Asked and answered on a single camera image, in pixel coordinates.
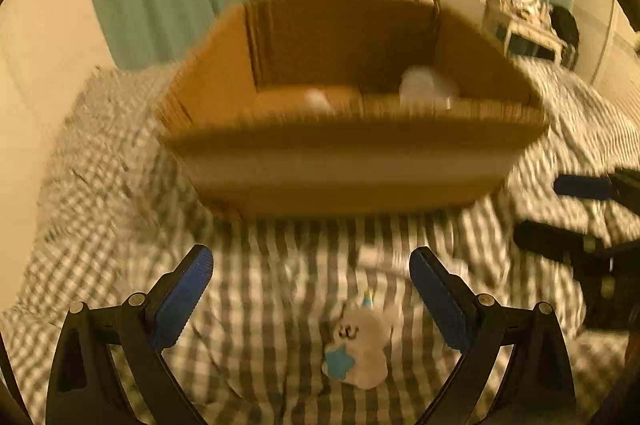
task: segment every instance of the plush toy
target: plush toy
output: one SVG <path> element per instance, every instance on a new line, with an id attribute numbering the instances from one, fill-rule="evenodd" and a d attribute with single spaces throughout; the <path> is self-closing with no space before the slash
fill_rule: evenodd
<path id="1" fill-rule="evenodd" d="M 322 372 L 329 378 L 373 389 L 388 373 L 383 351 L 398 319 L 398 309 L 372 308 L 370 292 L 361 307 L 345 308 L 334 329 L 334 341 L 324 350 Z"/>

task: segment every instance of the blue gripper pad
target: blue gripper pad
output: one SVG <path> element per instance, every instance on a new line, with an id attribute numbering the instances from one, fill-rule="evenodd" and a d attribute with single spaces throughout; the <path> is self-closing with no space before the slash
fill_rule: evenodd
<path id="1" fill-rule="evenodd" d="M 194 245 L 177 268 L 166 273 L 149 292 L 147 321 L 152 321 L 152 347 L 160 352 L 177 342 L 213 275 L 213 255 Z"/>
<path id="2" fill-rule="evenodd" d="M 558 196 L 606 201 L 616 197 L 616 189 L 607 176 L 559 174 L 554 182 Z"/>
<path id="3" fill-rule="evenodd" d="M 474 293 L 460 277 L 450 274 L 427 246 L 412 252 L 409 275 L 445 343 L 465 355 L 476 338 Z"/>

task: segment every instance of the bed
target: bed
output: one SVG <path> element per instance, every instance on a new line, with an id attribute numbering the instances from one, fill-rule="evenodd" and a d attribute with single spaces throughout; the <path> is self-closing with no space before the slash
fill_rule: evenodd
<path id="1" fill-rule="evenodd" d="M 581 328 L 580 287 L 563 265 L 522 252 L 513 224 L 545 221 L 606 243 L 640 236 L 640 219 L 614 203 L 559 198 L 558 172 L 639 167 L 638 129 L 576 75 L 518 60 L 542 95 L 550 129 L 527 149 L 500 192 L 462 209 L 331 220 L 222 219 L 207 211 L 156 140 L 153 105 L 177 64 L 98 71 L 65 120 L 40 192 L 33 253 L 17 303 L 0 316 L 25 403 L 44 423 L 47 383 L 69 304 L 120 304 L 148 290 L 195 242 L 214 253 L 214 275 L 166 363 L 208 423 L 414 423 L 458 359 L 411 282 L 352 268 L 362 243 L 430 246 L 463 264 L 476 293 L 503 305 L 556 309 L 567 342 L 580 423 L 623 365 L 626 336 Z M 360 391 L 321 372 L 322 351 L 348 299 L 374 290 L 400 323 L 385 353 L 385 383 Z M 148 421 L 122 352 L 113 350 L 133 408 Z M 488 410 L 509 358 L 503 348 L 473 418 Z"/>

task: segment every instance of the checkered blanket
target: checkered blanket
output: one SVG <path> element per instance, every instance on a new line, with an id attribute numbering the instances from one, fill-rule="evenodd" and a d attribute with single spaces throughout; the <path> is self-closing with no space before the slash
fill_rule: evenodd
<path id="1" fill-rule="evenodd" d="M 580 333 L 584 303 L 568 268 L 522 253 L 514 221 L 590 231 L 608 243 L 639 237 L 640 219 L 614 203 L 558 198 L 560 171 L 597 174 L 640 165 L 639 133 L 576 76 L 518 62 L 544 99 L 550 130 L 530 146 L 505 187 L 463 209 L 310 221 L 221 219 L 204 209 L 158 144 L 149 105 L 175 65 L 98 72 L 66 120 L 40 195 L 33 253 L 18 302 L 1 316 L 4 340 L 34 422 L 44 423 L 47 380 L 69 304 L 116 305 L 148 290 L 195 242 L 214 253 L 214 275 L 164 358 L 211 424 L 413 423 L 458 359 L 409 280 L 353 269 L 362 243 L 388 251 L 429 245 L 465 264 L 476 293 L 502 304 L 545 300 L 564 331 L 582 422 L 622 368 L 626 338 Z M 383 385 L 360 391 L 321 372 L 322 351 L 345 300 L 371 288 L 401 323 L 386 348 Z M 488 409 L 509 352 L 498 357 L 474 418 Z M 122 352 L 114 358 L 136 413 L 148 411 Z"/>

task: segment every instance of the cardboard box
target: cardboard box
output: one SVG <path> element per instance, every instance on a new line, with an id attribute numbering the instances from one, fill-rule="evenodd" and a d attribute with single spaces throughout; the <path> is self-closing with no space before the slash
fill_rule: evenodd
<path id="1" fill-rule="evenodd" d="M 453 78 L 462 98 L 402 106 L 401 75 L 414 65 Z M 279 86 L 365 101 L 252 111 Z M 406 0 L 233 6 L 157 117 L 203 204 L 256 216 L 468 204 L 497 189 L 546 129 L 540 98 L 494 44 L 453 12 Z"/>

